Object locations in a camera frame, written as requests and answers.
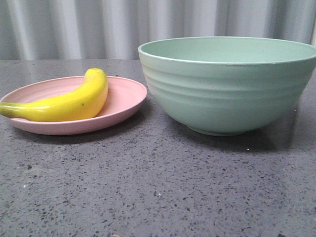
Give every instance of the gray speckled countertop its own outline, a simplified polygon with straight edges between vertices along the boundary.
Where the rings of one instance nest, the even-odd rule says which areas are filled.
[[[110,76],[146,85],[138,60],[0,61],[0,97],[40,80]],[[316,77],[278,121],[198,134],[150,92],[128,120],[81,135],[0,118],[1,237],[315,237]]]

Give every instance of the mint green bowl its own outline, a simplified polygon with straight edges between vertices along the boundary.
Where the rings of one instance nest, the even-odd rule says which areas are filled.
[[[194,131],[217,136],[257,129],[284,115],[316,66],[316,48],[279,39],[166,39],[138,52],[162,109]]]

